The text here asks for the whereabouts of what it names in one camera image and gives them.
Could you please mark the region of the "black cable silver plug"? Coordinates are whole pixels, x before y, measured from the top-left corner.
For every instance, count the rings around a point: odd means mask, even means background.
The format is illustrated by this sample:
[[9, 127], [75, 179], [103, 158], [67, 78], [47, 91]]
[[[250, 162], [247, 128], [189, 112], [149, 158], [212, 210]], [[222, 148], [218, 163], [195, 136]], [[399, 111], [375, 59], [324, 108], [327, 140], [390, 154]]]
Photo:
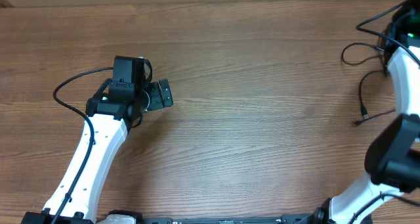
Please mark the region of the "black cable silver plug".
[[[365, 58], [364, 60], [361, 60], [360, 62], [348, 62], [348, 61], [345, 60], [345, 52], [346, 52], [346, 50], [348, 50], [349, 48], [351, 48], [353, 46], [369, 47], [371, 49], [374, 49], [377, 52], [377, 55]], [[347, 64], [349, 66], [358, 66], [358, 65], [361, 65], [361, 64], [363, 64], [363, 63], [365, 63], [365, 62], [367, 62], [371, 59], [374, 59], [374, 58], [382, 59], [382, 56], [383, 56], [382, 52], [383, 51], [384, 51], [384, 49], [382, 49], [382, 48], [380, 48], [376, 45], [370, 44], [370, 43], [361, 43], [361, 42], [351, 43], [351, 44], [347, 45], [346, 47], [344, 47], [344, 49], [342, 50], [342, 52], [341, 52], [341, 62], [343, 62], [344, 64]], [[358, 84], [358, 100], [359, 100], [359, 103], [360, 103], [360, 113], [361, 113], [361, 116], [362, 116], [362, 120], [355, 122], [356, 125], [360, 125], [361, 123], [364, 123], [364, 122], [371, 119], [371, 117], [368, 114], [368, 110], [367, 110], [367, 108], [366, 108], [366, 106], [363, 102], [362, 86], [363, 86], [363, 82], [365, 81], [365, 79], [368, 76], [370, 76], [374, 73], [377, 73], [377, 72], [382, 72], [382, 70], [374, 70], [374, 71], [368, 72], [366, 75], [364, 75], [362, 77], [362, 79], [360, 80], [360, 82]]]

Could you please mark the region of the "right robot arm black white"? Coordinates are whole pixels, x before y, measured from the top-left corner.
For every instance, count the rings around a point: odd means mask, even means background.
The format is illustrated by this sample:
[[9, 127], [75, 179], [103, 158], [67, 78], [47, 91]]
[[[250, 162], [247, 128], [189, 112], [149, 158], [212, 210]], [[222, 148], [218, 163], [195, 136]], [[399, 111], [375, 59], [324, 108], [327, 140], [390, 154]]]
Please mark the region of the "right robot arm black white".
[[344, 192], [328, 198], [312, 214], [282, 215], [280, 223], [371, 223], [371, 213], [393, 198], [418, 207], [404, 198], [419, 188], [419, 0], [405, 0], [390, 9], [392, 20], [379, 33], [359, 23], [358, 31], [376, 35], [383, 72], [392, 78], [396, 118], [371, 143], [363, 176]]

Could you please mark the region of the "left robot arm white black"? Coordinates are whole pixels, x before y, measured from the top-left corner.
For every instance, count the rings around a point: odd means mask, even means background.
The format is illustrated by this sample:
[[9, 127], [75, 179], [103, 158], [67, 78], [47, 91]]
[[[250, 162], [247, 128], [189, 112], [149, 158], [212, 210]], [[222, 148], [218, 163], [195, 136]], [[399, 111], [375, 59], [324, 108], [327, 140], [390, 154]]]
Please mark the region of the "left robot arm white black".
[[116, 56], [111, 78], [87, 101], [84, 112], [57, 103], [85, 120], [73, 158], [58, 188], [39, 213], [26, 212], [23, 223], [96, 223], [100, 194], [117, 151], [144, 113], [173, 105], [169, 82], [152, 80], [150, 61]]

